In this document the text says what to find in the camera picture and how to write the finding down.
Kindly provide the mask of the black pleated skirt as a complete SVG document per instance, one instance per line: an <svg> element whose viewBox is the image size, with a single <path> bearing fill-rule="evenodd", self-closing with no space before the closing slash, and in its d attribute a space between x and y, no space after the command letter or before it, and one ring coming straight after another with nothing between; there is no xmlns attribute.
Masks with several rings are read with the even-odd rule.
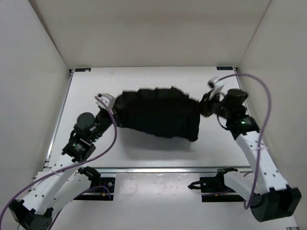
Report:
<svg viewBox="0 0 307 230"><path fill-rule="evenodd" d="M113 112L122 128L161 138L198 139L200 104L175 87L123 91L115 100Z"/></svg>

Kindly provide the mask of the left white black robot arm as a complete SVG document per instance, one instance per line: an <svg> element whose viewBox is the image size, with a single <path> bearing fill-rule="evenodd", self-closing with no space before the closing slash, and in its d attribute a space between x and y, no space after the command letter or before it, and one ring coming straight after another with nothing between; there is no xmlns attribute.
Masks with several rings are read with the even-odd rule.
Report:
<svg viewBox="0 0 307 230"><path fill-rule="evenodd" d="M111 125L117 125L111 109L101 108L96 116L89 112L78 116L68 143L49 173L32 182L26 196L13 198L8 204L13 218L24 229L47 230L67 203L86 190L99 188L100 173L83 164L92 161L94 143Z"/></svg>

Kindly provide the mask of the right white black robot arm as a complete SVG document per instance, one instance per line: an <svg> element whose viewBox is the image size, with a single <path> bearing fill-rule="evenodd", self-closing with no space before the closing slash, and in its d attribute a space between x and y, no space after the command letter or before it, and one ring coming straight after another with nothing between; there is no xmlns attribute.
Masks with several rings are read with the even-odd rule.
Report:
<svg viewBox="0 0 307 230"><path fill-rule="evenodd" d="M297 187L291 187L281 175L262 141L263 129L247 114L243 105L248 94L229 89L226 94L211 90L200 101L201 115L216 115L226 120L224 129L242 149L248 160L254 181L234 167L220 168L215 177L201 177L188 188L201 190L204 196L233 191L244 201L259 222L290 217L302 197Z"/></svg>

